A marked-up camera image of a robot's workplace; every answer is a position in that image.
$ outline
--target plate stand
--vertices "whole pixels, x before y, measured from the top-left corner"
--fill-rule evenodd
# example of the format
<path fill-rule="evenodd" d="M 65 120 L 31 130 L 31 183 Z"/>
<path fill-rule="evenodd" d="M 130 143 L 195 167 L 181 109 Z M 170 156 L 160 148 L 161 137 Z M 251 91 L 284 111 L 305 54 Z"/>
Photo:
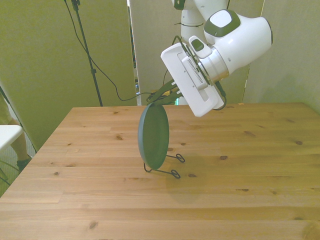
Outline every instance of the plate stand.
<path fill-rule="evenodd" d="M 186 160 L 184 159 L 184 157 L 181 155 L 181 154 L 176 154 L 175 156 L 170 156 L 170 155 L 167 155 L 167 157 L 170 157 L 170 158 L 174 158 L 174 159 L 178 159 L 181 163 L 184 163 Z M 164 174 L 170 174 L 172 176 L 174 176 L 176 179 L 179 179 L 181 178 L 180 174 L 172 169 L 170 172 L 169 171 L 161 171 L 161 170 L 156 170 L 156 169 L 150 169 L 150 170 L 147 170 L 146 169 L 146 164 L 143 163 L 143 167 L 144 167 L 144 170 L 147 172 L 147 173 L 150 173 L 151 171 L 156 171 L 156 172 L 160 172 L 160 173 L 164 173 Z"/>

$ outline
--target black wire stand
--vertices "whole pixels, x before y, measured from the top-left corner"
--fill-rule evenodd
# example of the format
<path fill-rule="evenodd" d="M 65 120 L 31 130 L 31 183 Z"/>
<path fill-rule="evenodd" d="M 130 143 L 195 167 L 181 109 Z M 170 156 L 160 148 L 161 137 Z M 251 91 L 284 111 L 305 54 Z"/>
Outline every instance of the black wire stand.
<path fill-rule="evenodd" d="M 81 34 L 82 34 L 82 38 L 83 38 L 83 43 L 85 46 L 85 51 L 88 56 L 90 70 L 91 70 L 91 74 L 92 74 L 94 85 L 95 85 L 96 94 L 98 95 L 100 106 L 103 107 L 103 103 L 102 103 L 102 99 L 101 99 L 101 95 L 100 95 L 100 91 L 99 91 L 99 87 L 98 87 L 98 82 L 97 82 L 97 78 L 96 78 L 97 70 L 94 69 L 94 67 L 92 65 L 92 61 L 91 61 L 91 57 L 90 57 L 90 53 L 89 53 L 89 49 L 88 49 L 88 45 L 87 45 L 87 41 L 86 41 L 86 37 L 85 37 L 85 32 L 84 32 L 84 29 L 82 27 L 81 20 L 80 20 L 79 7 L 78 7 L 78 5 L 80 5 L 80 0 L 71 0 L 71 2 L 72 2 L 73 9 L 75 10 L 76 17 L 79 22 L 79 26 L 80 26 L 80 30 L 81 30 Z"/>
<path fill-rule="evenodd" d="M 166 156 L 170 157 L 170 158 L 178 159 L 181 163 L 184 163 L 186 161 L 184 159 L 184 157 L 179 153 L 176 154 L 175 156 L 170 156 L 170 155 L 166 155 Z M 150 173 L 151 171 L 156 171 L 156 172 L 160 172 L 160 173 L 164 173 L 164 174 L 170 174 L 170 175 L 174 176 L 176 179 L 180 179 L 181 178 L 180 174 L 174 169 L 172 169 L 171 171 L 162 171 L 162 170 L 156 170 L 156 169 L 152 169 L 152 168 L 150 170 L 147 170 L 145 163 L 143 163 L 143 167 L 144 167 L 144 170 L 147 173 Z"/>

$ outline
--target white chair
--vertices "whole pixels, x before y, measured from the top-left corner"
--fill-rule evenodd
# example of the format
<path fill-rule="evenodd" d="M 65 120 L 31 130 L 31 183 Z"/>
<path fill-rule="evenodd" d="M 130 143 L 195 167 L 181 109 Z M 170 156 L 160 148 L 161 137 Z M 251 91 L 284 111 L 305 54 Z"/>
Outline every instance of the white chair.
<path fill-rule="evenodd" d="M 11 145 L 22 133 L 23 129 L 21 126 L 18 125 L 0 125 L 0 152 L 4 150 L 6 147 Z M 16 167 L 10 165 L 9 163 L 0 160 L 1 163 L 10 166 L 11 168 L 19 171 Z M 7 182 L 8 177 L 0 168 L 0 179 L 3 180 L 5 183 L 10 185 Z"/>

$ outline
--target metal pole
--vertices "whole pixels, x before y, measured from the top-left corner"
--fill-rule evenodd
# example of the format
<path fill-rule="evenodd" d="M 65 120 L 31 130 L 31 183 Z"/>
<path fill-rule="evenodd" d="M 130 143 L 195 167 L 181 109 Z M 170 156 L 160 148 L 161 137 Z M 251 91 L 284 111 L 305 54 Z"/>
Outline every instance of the metal pole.
<path fill-rule="evenodd" d="M 86 51 L 86 54 L 88 56 L 88 60 L 89 60 L 89 63 L 90 63 L 90 68 L 91 68 L 91 73 L 92 73 L 92 77 L 93 77 L 96 93 L 97 93 L 98 98 L 99 98 L 99 103 L 100 103 L 100 106 L 103 107 L 101 96 L 100 96 L 100 92 L 99 92 L 98 82 L 97 82 L 97 78 L 96 78 L 97 70 L 95 70 L 93 65 L 92 65 L 92 61 L 91 61 L 91 57 L 90 57 L 90 54 L 89 54 L 89 49 L 88 49 L 88 45 L 87 45 L 84 29 L 82 27 L 80 16 L 79 16 L 78 5 L 80 5 L 80 1 L 79 0 L 71 0 L 71 2 L 72 2 L 72 5 L 73 5 L 73 9 L 75 10 L 76 17 L 78 18 L 78 22 L 79 22 L 79 26 L 80 26 L 80 30 L 81 30 L 81 34 L 82 34 L 82 38 L 83 38 L 85 51 Z"/>

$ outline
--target table top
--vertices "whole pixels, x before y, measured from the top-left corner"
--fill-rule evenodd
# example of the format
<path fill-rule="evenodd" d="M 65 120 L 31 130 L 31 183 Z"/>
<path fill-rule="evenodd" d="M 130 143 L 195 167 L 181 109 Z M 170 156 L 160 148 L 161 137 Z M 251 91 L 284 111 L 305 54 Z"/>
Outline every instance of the table top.
<path fill-rule="evenodd" d="M 165 106 L 145 172 L 144 106 L 73 108 L 0 198 L 0 239 L 320 239 L 320 116 L 302 103 Z"/>
<path fill-rule="evenodd" d="M 21 126 L 0 125 L 0 151 L 12 144 L 22 133 Z"/>

